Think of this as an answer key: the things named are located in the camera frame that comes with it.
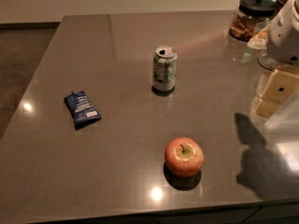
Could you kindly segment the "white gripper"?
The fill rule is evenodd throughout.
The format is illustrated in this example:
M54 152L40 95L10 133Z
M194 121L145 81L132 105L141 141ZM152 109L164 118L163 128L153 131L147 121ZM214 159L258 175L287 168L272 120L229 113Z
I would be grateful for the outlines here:
M260 76L253 112L264 118L274 115L299 89L299 0L286 2L271 21L267 39L268 56L287 64Z

